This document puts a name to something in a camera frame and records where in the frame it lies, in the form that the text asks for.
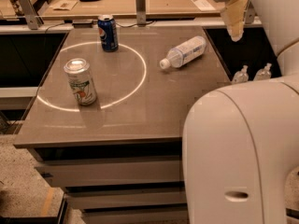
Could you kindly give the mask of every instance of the silver can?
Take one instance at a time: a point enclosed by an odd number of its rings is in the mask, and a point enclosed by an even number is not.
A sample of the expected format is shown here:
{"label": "silver can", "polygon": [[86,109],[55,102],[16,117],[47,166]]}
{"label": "silver can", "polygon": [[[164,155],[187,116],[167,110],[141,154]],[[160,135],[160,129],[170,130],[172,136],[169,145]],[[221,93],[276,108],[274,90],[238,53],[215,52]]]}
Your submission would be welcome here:
{"label": "silver can", "polygon": [[64,70],[78,104],[93,103],[97,95],[89,63],[81,58],[72,59],[66,63]]}

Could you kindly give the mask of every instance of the drawer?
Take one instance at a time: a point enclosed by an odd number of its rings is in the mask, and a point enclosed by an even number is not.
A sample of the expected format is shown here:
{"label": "drawer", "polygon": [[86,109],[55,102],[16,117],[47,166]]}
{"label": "drawer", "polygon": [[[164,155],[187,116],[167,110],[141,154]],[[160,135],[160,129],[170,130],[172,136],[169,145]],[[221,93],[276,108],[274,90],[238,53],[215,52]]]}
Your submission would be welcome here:
{"label": "drawer", "polygon": [[185,188],[165,187],[68,193],[64,196],[73,209],[99,209],[187,203]]}
{"label": "drawer", "polygon": [[61,188],[183,180],[180,156],[45,161],[36,169],[50,186]]}
{"label": "drawer", "polygon": [[86,224],[128,224],[150,221],[188,220],[187,205],[166,206],[136,210],[83,213]]}

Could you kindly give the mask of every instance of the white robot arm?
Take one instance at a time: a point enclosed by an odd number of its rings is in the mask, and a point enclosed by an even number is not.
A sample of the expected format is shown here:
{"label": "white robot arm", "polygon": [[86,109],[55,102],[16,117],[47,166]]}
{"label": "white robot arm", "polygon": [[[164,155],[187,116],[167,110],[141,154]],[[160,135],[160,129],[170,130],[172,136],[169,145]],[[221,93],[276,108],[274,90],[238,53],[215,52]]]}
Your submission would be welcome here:
{"label": "white robot arm", "polygon": [[283,77],[224,87],[185,121],[191,224],[285,224],[284,187],[299,166],[299,0],[252,0]]}

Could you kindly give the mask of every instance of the can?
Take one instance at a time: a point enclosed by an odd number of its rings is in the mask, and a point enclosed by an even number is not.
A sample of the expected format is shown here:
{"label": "can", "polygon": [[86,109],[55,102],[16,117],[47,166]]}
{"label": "can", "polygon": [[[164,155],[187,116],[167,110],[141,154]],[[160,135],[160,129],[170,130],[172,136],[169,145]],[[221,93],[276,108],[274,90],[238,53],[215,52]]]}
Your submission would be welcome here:
{"label": "can", "polygon": [[90,64],[81,58],[72,59],[66,63],[64,71],[78,104],[90,105],[93,103],[97,95]]}
{"label": "can", "polygon": [[112,15],[101,15],[98,17],[97,25],[104,51],[115,51],[119,48],[116,23]]}

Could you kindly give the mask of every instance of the clear bottle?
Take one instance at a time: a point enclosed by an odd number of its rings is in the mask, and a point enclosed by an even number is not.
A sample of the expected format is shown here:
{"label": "clear bottle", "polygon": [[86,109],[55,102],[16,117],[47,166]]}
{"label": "clear bottle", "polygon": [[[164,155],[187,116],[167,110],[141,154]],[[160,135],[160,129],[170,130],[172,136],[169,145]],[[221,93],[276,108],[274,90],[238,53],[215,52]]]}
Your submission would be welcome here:
{"label": "clear bottle", "polygon": [[271,66],[272,66],[272,64],[271,64],[271,63],[268,63],[268,64],[264,67],[264,69],[261,69],[261,70],[259,70],[259,71],[256,73],[256,75],[255,75],[255,77],[254,77],[253,80],[263,80],[263,79],[269,79],[269,78],[271,78],[271,76],[272,76],[272,73],[271,73],[271,71],[270,71]]}
{"label": "clear bottle", "polygon": [[232,80],[232,84],[238,84],[238,83],[244,83],[249,81],[249,75],[247,74],[247,66],[243,65],[243,69],[236,72],[233,80]]}
{"label": "clear bottle", "polygon": [[190,62],[196,57],[202,55],[206,49],[206,40],[200,35],[170,49],[166,58],[160,61],[162,69],[170,66],[175,68],[181,67],[183,64]]}

